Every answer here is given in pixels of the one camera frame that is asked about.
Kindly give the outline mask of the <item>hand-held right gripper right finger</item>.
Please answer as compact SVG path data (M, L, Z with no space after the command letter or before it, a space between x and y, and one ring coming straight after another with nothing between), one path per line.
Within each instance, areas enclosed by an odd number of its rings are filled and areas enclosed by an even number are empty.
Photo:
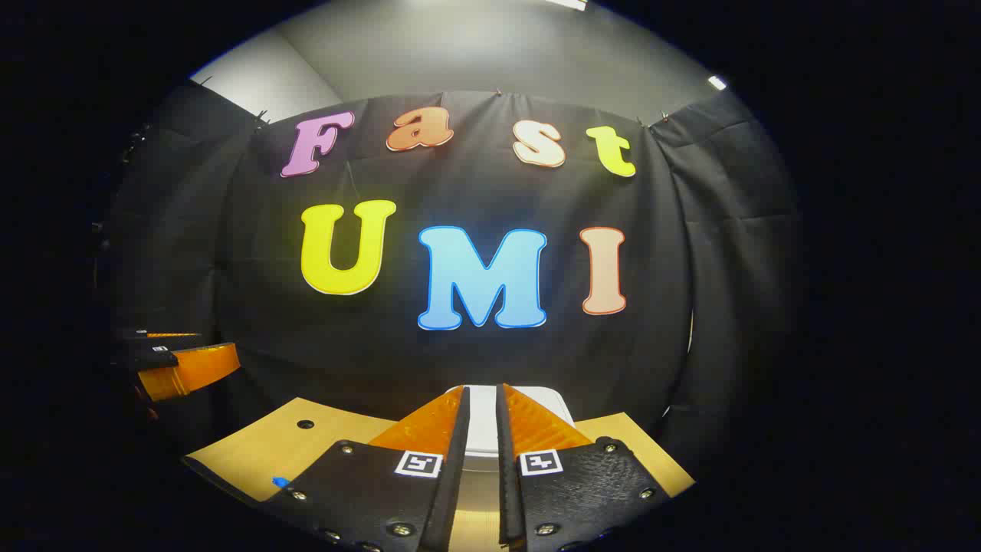
M495 394L500 542L509 551L602 551L671 500L622 440L586 437L511 385Z

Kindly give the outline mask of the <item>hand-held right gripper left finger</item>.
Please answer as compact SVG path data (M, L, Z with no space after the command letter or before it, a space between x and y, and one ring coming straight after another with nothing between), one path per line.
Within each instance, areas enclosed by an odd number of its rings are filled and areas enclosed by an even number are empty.
M368 443L336 441L261 511L332 551L446 551L469 419L455 387Z

